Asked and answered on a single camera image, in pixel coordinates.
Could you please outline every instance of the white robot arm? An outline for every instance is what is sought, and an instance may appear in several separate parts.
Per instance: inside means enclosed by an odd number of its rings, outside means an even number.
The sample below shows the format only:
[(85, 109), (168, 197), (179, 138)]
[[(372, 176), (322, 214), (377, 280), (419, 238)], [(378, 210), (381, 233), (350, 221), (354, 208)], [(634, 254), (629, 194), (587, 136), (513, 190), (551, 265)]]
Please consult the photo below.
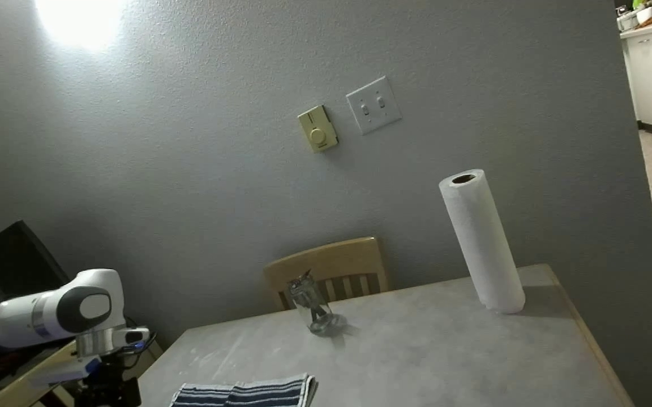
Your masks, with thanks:
[(80, 357), (111, 355), (150, 339), (148, 328), (124, 325), (121, 277), (113, 269), (80, 272), (68, 286), (0, 303), (0, 347), (78, 338)]

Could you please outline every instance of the chair back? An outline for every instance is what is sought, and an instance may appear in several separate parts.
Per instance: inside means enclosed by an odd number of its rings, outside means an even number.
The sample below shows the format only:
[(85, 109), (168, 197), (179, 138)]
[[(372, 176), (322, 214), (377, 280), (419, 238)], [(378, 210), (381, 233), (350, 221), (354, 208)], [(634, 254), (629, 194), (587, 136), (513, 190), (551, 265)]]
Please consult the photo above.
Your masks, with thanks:
[(328, 300), (368, 296), (389, 290), (381, 243), (377, 238), (342, 239), (275, 261), (265, 269), (271, 300), (290, 311), (290, 280), (310, 272)]

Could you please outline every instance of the paper towel roll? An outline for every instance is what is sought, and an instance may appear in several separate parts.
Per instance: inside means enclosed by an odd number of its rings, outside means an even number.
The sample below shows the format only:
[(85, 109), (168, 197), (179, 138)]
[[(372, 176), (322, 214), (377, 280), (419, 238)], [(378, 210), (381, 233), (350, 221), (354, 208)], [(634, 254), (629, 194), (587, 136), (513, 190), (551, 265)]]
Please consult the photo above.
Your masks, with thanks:
[(444, 179), (440, 190), (481, 303), (493, 313), (523, 311), (523, 283), (487, 174), (483, 170), (463, 171)]

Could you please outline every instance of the gray wall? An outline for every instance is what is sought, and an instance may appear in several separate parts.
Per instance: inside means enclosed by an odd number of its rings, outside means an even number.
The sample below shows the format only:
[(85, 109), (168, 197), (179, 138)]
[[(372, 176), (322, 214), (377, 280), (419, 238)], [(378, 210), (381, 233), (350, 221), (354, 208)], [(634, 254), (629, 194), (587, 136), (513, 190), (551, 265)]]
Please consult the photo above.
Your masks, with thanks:
[[(404, 122), (361, 136), (345, 95), (378, 75)], [(312, 105), (331, 155), (300, 133)], [(121, 269), (166, 339), (267, 313), (262, 265), (337, 238), (381, 236), (399, 287), (465, 277), (438, 181), (467, 167), (652, 406), (652, 208), (610, 3), (132, 3), (90, 49), (0, 0), (0, 229)]]

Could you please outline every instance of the striped cloth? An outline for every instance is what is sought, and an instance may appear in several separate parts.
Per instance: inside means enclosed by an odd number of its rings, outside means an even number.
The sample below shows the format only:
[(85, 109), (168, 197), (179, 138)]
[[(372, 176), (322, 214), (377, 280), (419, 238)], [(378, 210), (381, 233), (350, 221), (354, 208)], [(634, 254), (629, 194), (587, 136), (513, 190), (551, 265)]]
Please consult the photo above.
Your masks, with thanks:
[(319, 383), (312, 375), (248, 387), (184, 385), (173, 407), (310, 407), (317, 387)]

